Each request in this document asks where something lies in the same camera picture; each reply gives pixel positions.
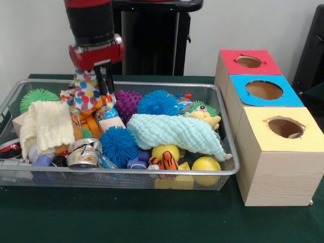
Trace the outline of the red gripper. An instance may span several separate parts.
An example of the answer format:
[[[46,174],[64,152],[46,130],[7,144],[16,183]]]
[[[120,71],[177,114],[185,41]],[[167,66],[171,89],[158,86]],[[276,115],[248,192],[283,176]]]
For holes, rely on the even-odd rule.
[[[77,70],[84,72],[94,69],[100,95],[105,96],[107,91],[114,93],[112,64],[123,60],[125,56],[125,45],[123,42],[87,51],[82,51],[78,46],[70,45],[69,55]],[[102,68],[106,71],[106,80],[101,72]]]

